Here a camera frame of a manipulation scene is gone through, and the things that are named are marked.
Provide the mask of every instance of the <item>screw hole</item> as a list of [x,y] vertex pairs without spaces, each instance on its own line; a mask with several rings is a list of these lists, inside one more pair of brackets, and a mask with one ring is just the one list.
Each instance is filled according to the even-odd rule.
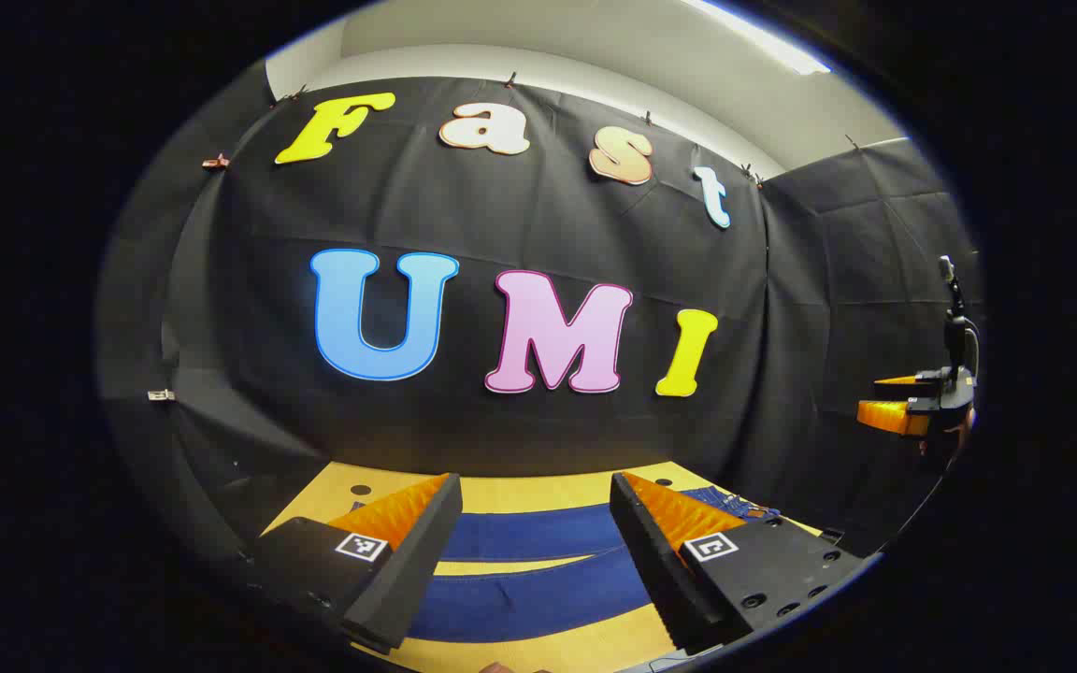
[[330,609],[330,606],[332,606],[332,602],[330,602],[330,598],[326,597],[326,593],[307,591],[307,595],[325,609]]

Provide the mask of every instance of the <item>ceiling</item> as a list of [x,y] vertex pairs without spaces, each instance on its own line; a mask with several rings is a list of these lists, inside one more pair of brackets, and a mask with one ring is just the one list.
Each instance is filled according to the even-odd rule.
[[316,60],[429,44],[582,60],[698,108],[786,170],[849,150],[847,136],[859,145],[906,136],[837,74],[800,75],[680,0],[386,0],[312,40]]

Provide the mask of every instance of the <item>foam letter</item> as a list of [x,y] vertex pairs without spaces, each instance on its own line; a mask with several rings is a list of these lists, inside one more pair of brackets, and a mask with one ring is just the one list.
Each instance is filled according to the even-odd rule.
[[367,107],[372,107],[373,110],[389,110],[396,101],[397,97],[393,94],[370,94],[319,102],[316,106],[316,115],[310,117],[307,127],[298,134],[298,139],[285,150],[281,150],[281,154],[278,154],[274,162],[278,165],[290,165],[294,162],[325,157],[332,148],[330,142],[326,142],[331,131],[338,138],[346,138],[355,132],[367,118]]
[[668,375],[655,383],[655,394],[687,397],[697,392],[697,367],[705,353],[705,340],[717,328],[717,317],[709,311],[685,309],[676,314],[680,323],[680,342],[671,356]]
[[392,349],[368,345],[360,331],[364,279],[379,266],[380,260],[367,251],[323,251],[310,260],[318,277],[318,350],[335,369],[355,379],[406,379],[435,359],[443,286],[460,272],[460,263],[435,252],[410,252],[397,260],[397,271],[409,280],[409,308],[406,337]]
[[593,142],[598,148],[589,150],[589,166],[598,174],[627,184],[642,184],[651,179],[653,171],[646,157],[655,148],[645,136],[606,126],[596,134]]
[[505,334],[496,369],[485,378],[490,391],[524,393],[534,387],[535,378],[527,368],[531,346],[550,391],[563,383],[577,354],[581,369],[568,379],[573,391],[607,393],[619,385],[617,345],[620,321],[634,300],[631,291],[617,285],[593,286],[568,322],[556,288],[541,272],[502,272],[496,288],[505,294]]
[[[476,115],[488,112],[490,116]],[[454,111],[458,120],[439,127],[439,138],[453,148],[488,148],[498,154],[521,154],[530,148],[522,137],[527,128],[526,115],[520,110],[499,102],[467,102]]]
[[700,179],[705,188],[705,209],[713,224],[726,229],[730,226],[730,213],[722,209],[722,196],[726,196],[726,186],[717,181],[717,174],[710,167],[694,167],[693,173]]

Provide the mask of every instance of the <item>yellow letter f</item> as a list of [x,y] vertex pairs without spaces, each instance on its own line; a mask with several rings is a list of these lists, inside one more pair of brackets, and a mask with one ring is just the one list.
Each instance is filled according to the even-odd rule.
[[335,136],[339,138],[350,136],[367,118],[368,107],[373,110],[389,110],[396,101],[397,98],[393,94],[370,94],[319,102],[316,106],[316,115],[298,134],[298,139],[285,150],[281,150],[281,154],[278,154],[274,162],[278,165],[290,165],[294,162],[325,157],[332,148],[330,142],[326,142],[331,131],[335,131]]

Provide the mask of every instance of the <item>black fabric backdrop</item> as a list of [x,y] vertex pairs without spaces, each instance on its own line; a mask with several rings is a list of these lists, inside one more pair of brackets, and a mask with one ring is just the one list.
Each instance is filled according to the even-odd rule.
[[[145,478],[164,482],[173,510],[202,507],[209,493],[227,525],[213,507],[187,517],[196,533],[176,524],[198,541],[212,531],[207,556],[250,541],[326,460],[465,476],[674,460],[745,497],[863,535],[858,550],[883,542],[932,485],[915,477],[906,447],[854,421],[872,379],[945,363],[937,255],[952,255],[970,298],[981,295],[952,197],[909,141],[759,188],[700,145],[555,90],[409,78],[311,90],[269,110],[255,81],[254,68],[162,154],[124,212],[102,284],[101,387],[124,452],[137,469],[171,444],[176,467]],[[316,103],[381,90],[396,95],[393,107],[333,138],[328,156],[272,164]],[[530,149],[500,156],[445,145],[437,128],[463,102],[521,110]],[[629,186],[590,170],[604,126],[645,134],[653,180]],[[198,163],[218,151],[230,169],[206,174]],[[710,222],[695,166],[726,184],[729,229]],[[405,333],[397,257],[460,261],[431,366],[372,382],[318,354],[308,261],[334,247],[380,256],[365,286],[375,310],[363,319],[377,346]],[[632,291],[617,391],[583,395],[565,381],[556,391],[487,391],[505,316],[492,281],[512,268],[551,277],[568,316],[599,282]],[[721,324],[697,392],[659,397],[676,311],[687,308]],[[166,412],[144,401],[163,387],[179,397]],[[129,435],[134,424],[167,427],[167,439]]]

